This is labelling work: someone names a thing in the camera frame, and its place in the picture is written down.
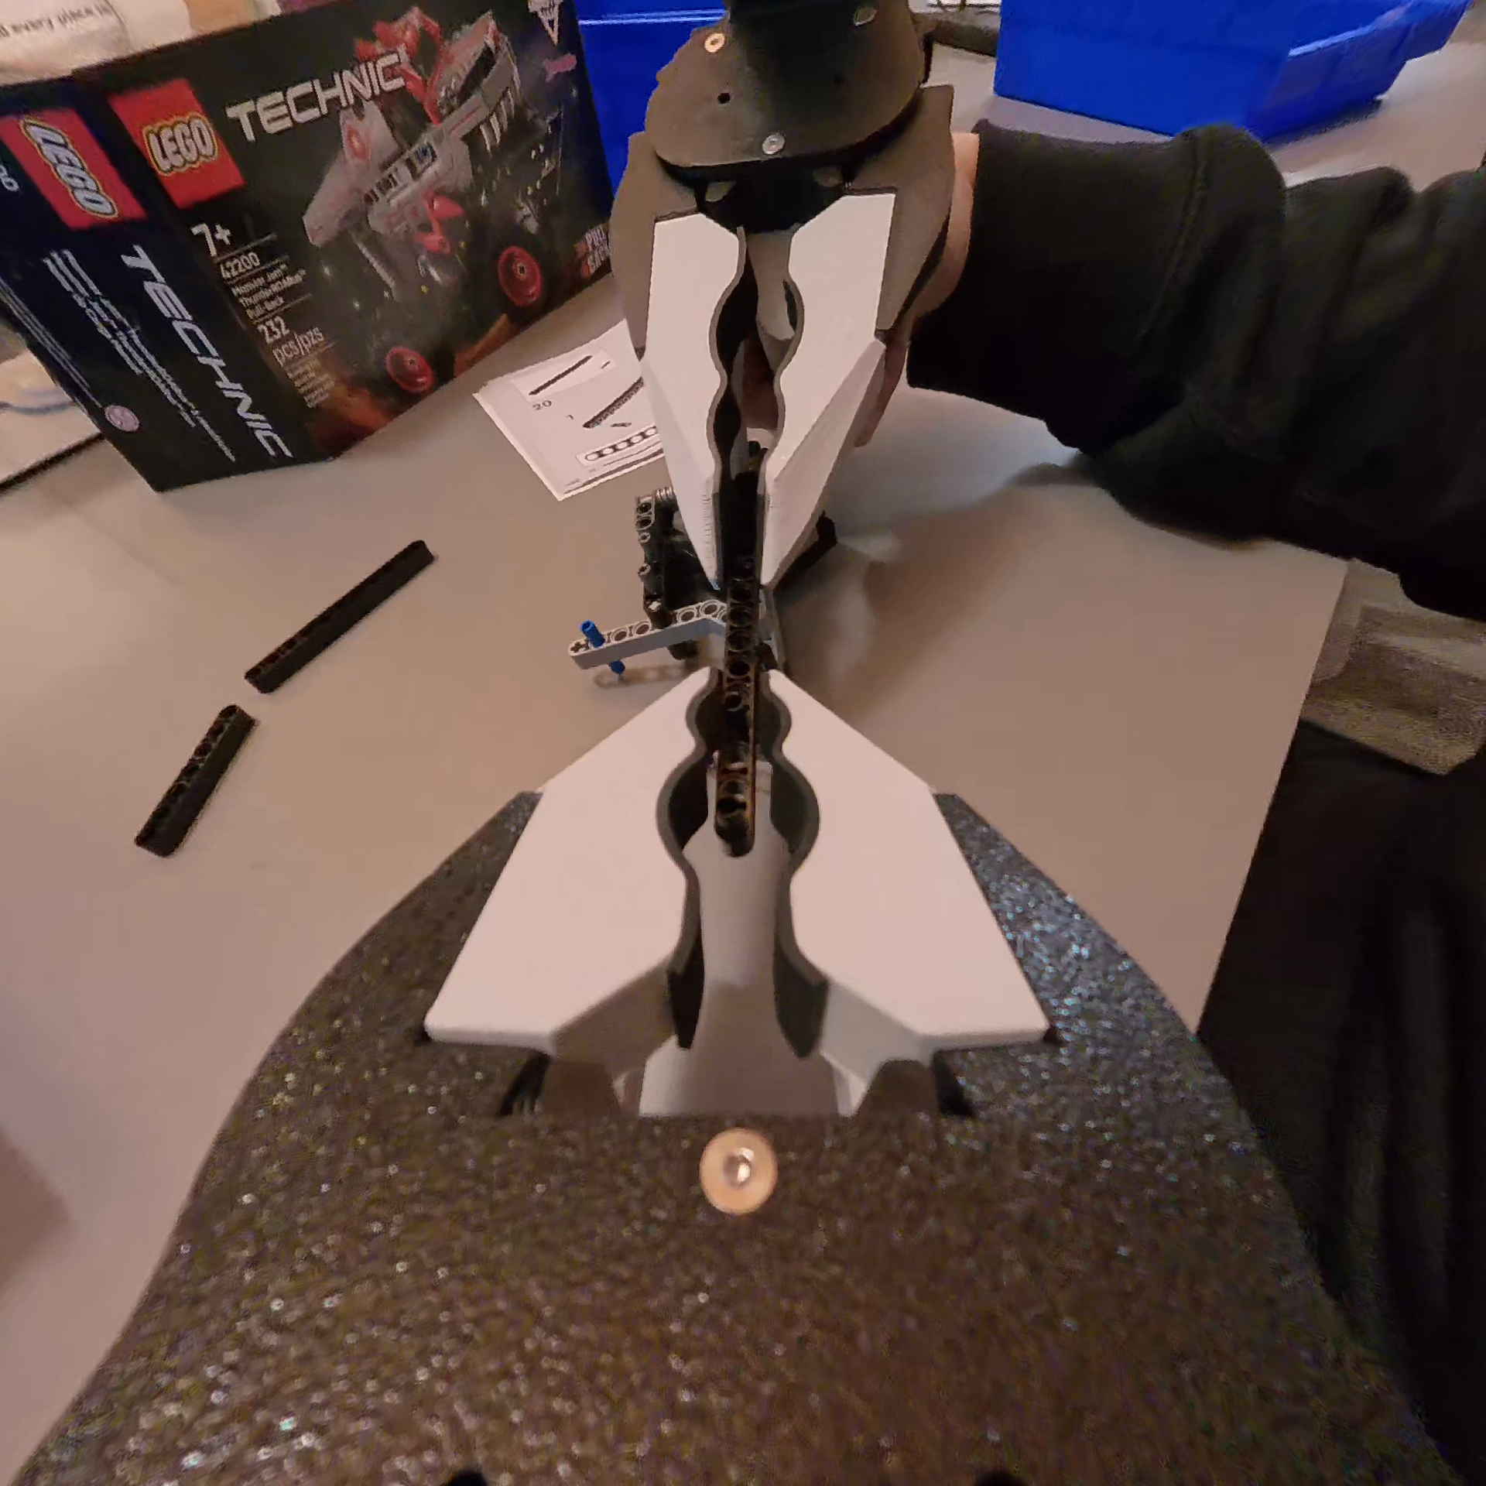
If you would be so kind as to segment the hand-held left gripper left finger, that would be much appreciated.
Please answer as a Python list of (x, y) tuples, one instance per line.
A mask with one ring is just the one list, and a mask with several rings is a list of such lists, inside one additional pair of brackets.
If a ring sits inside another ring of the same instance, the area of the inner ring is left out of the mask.
[(710, 819), (714, 675), (694, 673), (552, 778), (426, 1032), (622, 1077), (695, 1042), (705, 955), (686, 848)]

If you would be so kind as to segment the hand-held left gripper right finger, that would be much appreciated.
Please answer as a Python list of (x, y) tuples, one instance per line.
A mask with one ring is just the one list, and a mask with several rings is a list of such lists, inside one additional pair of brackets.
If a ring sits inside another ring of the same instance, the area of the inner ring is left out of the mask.
[(884, 1066), (1045, 1042), (1033, 996), (939, 795), (785, 673), (761, 694), (771, 826), (787, 848), (773, 1007), (853, 1117)]

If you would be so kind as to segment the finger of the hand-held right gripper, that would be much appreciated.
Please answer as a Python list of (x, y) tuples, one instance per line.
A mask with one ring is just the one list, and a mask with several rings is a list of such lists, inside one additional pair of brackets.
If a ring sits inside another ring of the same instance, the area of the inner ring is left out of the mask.
[(742, 237), (700, 212), (654, 225), (643, 380), (680, 522), (710, 584), (720, 582), (716, 418), (728, 388), (718, 332), (743, 255)]
[(776, 584), (812, 533), (879, 376), (879, 299), (894, 203), (893, 193), (843, 196), (792, 232), (787, 289), (796, 332), (773, 376), (776, 438), (758, 475), (761, 584)]

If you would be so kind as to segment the grey black toy brick chassis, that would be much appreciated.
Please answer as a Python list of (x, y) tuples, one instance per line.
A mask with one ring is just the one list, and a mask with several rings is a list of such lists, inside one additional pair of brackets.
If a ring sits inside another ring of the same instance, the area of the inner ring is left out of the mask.
[(714, 665), (728, 633), (728, 601), (709, 582), (680, 522), (670, 486), (635, 503), (635, 533), (643, 548), (643, 618), (601, 629), (581, 622), (566, 654), (580, 671), (639, 677), (637, 662), (668, 654), (670, 665), (695, 671)]

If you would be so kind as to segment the long black pinned brick beam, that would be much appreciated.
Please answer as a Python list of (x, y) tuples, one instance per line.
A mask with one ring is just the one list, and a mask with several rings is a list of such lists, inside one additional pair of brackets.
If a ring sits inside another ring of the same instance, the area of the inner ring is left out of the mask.
[(758, 475), (764, 447), (747, 438), (739, 470), (720, 490), (720, 594), (725, 601), (716, 724), (714, 826), (728, 858), (755, 839), (755, 706), (764, 658), (764, 586), (758, 580)]

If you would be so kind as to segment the person's right hand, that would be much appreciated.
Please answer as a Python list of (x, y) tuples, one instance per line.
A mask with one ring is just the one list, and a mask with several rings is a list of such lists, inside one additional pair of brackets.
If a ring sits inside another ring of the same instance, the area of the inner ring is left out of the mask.
[(879, 431), (888, 406), (903, 382), (912, 337), (921, 322), (939, 312), (939, 307), (944, 307), (953, 297), (968, 264), (978, 176), (978, 134), (953, 134), (953, 154), (955, 184), (950, 196), (950, 212), (939, 237), (939, 260), (932, 264), (932, 270), (926, 273), (926, 279), (916, 289), (916, 297), (908, 301), (908, 307), (891, 328), (883, 368), (878, 382), (873, 384), (873, 397), (865, 403), (862, 418), (857, 423), (857, 447), (865, 447)]

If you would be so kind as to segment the white instruction booklet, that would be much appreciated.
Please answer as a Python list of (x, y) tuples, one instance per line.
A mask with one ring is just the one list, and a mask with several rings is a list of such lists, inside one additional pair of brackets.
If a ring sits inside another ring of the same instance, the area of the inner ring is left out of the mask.
[(556, 502), (662, 457), (643, 368), (622, 323), (496, 376), (476, 403)]

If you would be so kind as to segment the blue divided bin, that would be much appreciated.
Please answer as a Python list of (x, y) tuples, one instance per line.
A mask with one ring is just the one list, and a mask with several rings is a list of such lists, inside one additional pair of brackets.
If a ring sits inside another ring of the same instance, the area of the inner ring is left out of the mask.
[(724, 2), (576, 2), (613, 191), (620, 191), (629, 136), (644, 129), (661, 68), (724, 13)]

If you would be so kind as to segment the medium black brick beam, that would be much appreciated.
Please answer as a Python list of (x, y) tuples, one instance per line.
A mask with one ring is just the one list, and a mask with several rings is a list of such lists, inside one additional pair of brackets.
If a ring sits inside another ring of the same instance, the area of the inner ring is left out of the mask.
[(296, 629), (285, 642), (254, 662), (242, 675), (245, 685), (258, 695), (278, 694), (432, 563), (436, 553), (426, 541), (407, 545), (378, 572), (365, 576), (357, 586), (321, 609), (321, 615)]

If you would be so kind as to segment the short black brick beam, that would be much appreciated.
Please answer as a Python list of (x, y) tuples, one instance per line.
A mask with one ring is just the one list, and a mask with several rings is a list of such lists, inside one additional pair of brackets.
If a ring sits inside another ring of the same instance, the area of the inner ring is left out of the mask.
[(227, 706), (216, 716), (145, 826), (140, 826), (140, 849), (168, 860), (187, 841), (256, 725), (258, 720), (239, 706)]

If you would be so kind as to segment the black toy set box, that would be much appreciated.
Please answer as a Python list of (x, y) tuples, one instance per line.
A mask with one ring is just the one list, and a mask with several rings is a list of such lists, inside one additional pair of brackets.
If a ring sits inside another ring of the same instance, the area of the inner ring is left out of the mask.
[(2, 87), (2, 322), (151, 490), (327, 460), (606, 273), (572, 2), (280, 2)]

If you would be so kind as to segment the large blue bin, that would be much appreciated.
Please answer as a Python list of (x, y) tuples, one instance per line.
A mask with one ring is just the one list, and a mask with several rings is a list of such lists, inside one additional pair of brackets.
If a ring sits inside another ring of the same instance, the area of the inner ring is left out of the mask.
[(1468, 2), (1001, 2), (993, 88), (1174, 136), (1310, 131), (1383, 100)]

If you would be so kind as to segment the person's dark clothed legs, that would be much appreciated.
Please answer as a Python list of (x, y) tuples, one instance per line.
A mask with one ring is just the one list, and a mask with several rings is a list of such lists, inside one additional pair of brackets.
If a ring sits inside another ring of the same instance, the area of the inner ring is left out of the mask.
[(1294, 734), (1199, 1036), (1325, 1289), (1485, 1485), (1485, 753)]

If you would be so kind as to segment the white stand base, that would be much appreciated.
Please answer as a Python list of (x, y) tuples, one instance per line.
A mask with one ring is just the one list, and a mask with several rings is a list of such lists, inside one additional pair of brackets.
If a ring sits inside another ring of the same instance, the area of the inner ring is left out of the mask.
[(87, 413), (2, 322), (2, 490), (100, 441)]

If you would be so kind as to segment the instruction poster on board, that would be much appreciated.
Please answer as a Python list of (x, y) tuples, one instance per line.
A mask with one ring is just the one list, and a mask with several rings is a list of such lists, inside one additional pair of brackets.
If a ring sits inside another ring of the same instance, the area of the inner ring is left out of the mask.
[(2, 87), (63, 78), (280, 13), (280, 2), (2, 2)]

